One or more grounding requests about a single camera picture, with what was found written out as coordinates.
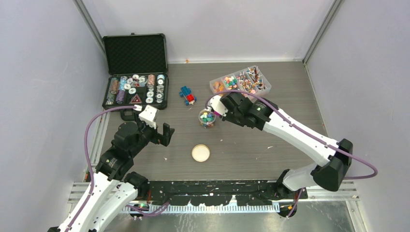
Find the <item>clear plastic jar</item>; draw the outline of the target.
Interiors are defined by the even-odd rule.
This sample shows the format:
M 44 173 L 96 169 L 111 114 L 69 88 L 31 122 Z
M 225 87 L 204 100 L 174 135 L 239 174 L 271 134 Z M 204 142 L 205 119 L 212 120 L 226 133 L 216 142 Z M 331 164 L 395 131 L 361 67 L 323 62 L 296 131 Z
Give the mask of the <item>clear plastic jar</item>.
M 209 129 L 214 126 L 216 115 L 211 111 L 203 109 L 200 111 L 198 118 L 202 127 L 205 129 Z

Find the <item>gold jar lid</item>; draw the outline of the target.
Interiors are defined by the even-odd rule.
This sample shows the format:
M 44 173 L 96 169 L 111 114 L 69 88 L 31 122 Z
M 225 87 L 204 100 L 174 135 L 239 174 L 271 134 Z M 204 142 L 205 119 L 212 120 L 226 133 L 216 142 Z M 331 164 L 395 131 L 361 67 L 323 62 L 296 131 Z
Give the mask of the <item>gold jar lid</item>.
M 196 145 L 191 151 L 191 156 L 196 162 L 205 162 L 210 157 L 210 149 L 206 145 Z

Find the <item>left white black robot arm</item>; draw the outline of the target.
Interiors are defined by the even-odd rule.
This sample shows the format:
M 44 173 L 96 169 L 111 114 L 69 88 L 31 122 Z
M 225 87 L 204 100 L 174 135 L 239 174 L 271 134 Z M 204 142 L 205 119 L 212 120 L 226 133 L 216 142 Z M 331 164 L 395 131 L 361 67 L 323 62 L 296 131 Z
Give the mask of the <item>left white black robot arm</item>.
M 91 182 L 71 214 L 50 232 L 103 232 L 132 200 L 143 200 L 149 189 L 147 178 L 130 172 L 134 157 L 149 143 L 168 146 L 175 129 L 137 120 L 119 126 L 111 147 L 100 157 Z

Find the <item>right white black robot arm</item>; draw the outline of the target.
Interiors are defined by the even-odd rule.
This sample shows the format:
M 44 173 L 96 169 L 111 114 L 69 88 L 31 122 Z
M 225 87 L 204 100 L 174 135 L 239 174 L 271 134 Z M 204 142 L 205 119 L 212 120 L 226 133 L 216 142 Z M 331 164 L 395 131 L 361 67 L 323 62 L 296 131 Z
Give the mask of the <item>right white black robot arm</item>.
M 339 190 L 351 165 L 351 158 L 345 155 L 352 152 L 348 140 L 338 142 L 311 130 L 265 98 L 251 101 L 242 93 L 230 92 L 214 97 L 209 104 L 223 121 L 273 134 L 314 161 L 299 169 L 283 171 L 276 185 L 278 196 L 286 199 L 295 191 L 311 186 Z

